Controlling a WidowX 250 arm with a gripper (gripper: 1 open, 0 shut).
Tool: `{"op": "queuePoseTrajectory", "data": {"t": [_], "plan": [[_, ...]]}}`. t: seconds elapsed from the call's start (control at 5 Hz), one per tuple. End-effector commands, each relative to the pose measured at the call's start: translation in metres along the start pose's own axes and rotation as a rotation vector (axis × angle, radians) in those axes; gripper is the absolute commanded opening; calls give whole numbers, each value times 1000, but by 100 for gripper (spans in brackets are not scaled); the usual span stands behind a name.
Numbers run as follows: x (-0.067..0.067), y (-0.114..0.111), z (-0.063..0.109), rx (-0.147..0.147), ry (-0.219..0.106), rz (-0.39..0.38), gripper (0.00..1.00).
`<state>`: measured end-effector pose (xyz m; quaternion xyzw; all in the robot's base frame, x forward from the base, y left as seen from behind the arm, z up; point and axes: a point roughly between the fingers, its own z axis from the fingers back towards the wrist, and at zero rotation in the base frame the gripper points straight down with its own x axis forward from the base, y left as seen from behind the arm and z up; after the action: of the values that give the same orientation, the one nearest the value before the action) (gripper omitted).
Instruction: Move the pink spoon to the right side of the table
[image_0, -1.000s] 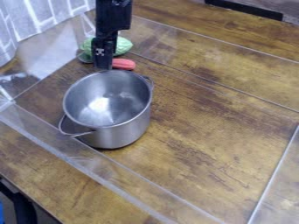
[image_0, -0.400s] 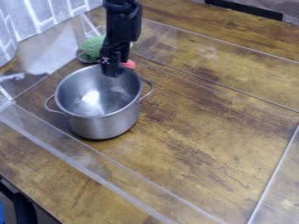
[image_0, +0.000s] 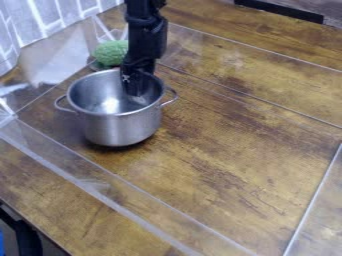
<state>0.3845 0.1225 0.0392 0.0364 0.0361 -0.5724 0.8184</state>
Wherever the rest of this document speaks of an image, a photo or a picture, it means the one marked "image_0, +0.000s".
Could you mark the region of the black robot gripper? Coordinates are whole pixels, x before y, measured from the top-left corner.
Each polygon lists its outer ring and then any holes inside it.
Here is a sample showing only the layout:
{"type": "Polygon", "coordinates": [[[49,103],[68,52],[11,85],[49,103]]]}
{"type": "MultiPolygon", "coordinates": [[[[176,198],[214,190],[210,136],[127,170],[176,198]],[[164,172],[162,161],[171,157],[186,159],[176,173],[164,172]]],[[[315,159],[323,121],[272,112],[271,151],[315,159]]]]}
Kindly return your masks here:
{"type": "Polygon", "coordinates": [[[167,48],[168,20],[160,9],[167,0],[124,0],[128,23],[128,51],[122,64],[122,84],[131,96],[144,91],[147,76],[167,48]]]}

